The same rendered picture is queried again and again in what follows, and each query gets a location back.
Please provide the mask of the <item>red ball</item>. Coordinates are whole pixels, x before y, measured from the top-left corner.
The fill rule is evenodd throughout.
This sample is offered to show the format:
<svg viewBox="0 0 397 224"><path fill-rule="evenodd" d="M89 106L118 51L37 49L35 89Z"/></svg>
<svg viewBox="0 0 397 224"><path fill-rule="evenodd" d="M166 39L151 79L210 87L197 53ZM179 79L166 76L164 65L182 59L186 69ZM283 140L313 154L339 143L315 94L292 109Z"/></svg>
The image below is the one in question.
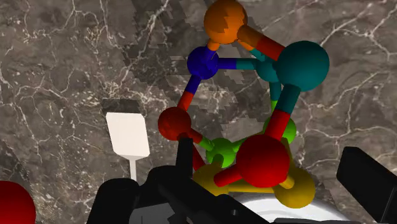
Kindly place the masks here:
<svg viewBox="0 0 397 224"><path fill-rule="evenodd" d="M35 224L36 210L28 191L18 183L0 181L0 224Z"/></svg>

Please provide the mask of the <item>white plate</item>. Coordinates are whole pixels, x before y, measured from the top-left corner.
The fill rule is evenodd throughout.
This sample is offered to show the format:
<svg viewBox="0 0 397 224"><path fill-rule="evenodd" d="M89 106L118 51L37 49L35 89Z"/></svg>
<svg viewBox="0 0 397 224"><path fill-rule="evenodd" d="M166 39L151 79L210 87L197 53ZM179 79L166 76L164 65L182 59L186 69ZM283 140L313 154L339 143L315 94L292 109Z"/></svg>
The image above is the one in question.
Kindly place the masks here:
<svg viewBox="0 0 397 224"><path fill-rule="evenodd" d="M314 199L309 205L292 209L281 204L272 193L229 193L235 200L269 222L296 221L304 224L360 224L351 221L335 206Z"/></svg>

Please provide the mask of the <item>white spatula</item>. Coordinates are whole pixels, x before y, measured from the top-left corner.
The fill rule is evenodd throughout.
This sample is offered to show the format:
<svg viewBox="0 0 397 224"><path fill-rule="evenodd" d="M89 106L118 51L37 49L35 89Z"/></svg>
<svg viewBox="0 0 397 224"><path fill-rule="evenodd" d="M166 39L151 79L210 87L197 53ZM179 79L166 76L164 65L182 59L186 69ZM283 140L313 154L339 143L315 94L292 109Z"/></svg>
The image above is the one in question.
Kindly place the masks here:
<svg viewBox="0 0 397 224"><path fill-rule="evenodd" d="M136 161L150 155L146 123L140 113L106 113L113 151L130 163L130 178L137 180Z"/></svg>

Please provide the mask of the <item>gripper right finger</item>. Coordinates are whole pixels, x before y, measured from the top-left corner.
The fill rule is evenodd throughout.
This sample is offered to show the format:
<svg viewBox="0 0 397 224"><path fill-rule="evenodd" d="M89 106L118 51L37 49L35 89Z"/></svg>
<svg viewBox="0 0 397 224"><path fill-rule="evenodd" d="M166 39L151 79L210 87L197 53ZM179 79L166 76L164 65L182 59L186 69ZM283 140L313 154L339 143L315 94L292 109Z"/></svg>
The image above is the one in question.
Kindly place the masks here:
<svg viewBox="0 0 397 224"><path fill-rule="evenodd" d="M397 175L362 149L346 146L336 177L377 223L397 224Z"/></svg>

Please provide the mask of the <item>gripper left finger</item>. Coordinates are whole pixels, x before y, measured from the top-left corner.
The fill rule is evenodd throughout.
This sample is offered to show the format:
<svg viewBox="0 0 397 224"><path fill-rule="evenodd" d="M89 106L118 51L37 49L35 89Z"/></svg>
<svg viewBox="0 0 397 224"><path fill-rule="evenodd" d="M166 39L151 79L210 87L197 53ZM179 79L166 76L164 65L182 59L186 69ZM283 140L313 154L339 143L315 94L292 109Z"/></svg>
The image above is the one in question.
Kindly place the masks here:
<svg viewBox="0 0 397 224"><path fill-rule="evenodd" d="M193 141L179 140L175 165L150 170L143 185L105 181L87 224L270 224L231 196L215 196L192 180Z"/></svg>

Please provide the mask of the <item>colourful ball and stick toy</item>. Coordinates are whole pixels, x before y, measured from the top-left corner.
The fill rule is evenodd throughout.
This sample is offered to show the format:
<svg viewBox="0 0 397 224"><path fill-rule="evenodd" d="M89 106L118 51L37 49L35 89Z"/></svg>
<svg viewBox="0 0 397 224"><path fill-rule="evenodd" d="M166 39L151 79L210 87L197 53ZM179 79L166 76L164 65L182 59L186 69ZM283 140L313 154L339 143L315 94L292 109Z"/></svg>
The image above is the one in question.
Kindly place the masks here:
<svg viewBox="0 0 397 224"><path fill-rule="evenodd" d="M214 195L272 193L286 207L307 206L316 189L309 173L293 163L289 144L296 126L291 114L299 95L326 78L326 50L311 41L282 46L248 25L237 0L216 0L205 13L204 29L209 41L189 54L190 79L177 106L160 114L161 135L188 141L193 180ZM192 99L200 83L221 69L253 70L268 83L271 116L259 133L233 142L208 139L192 128Z"/></svg>

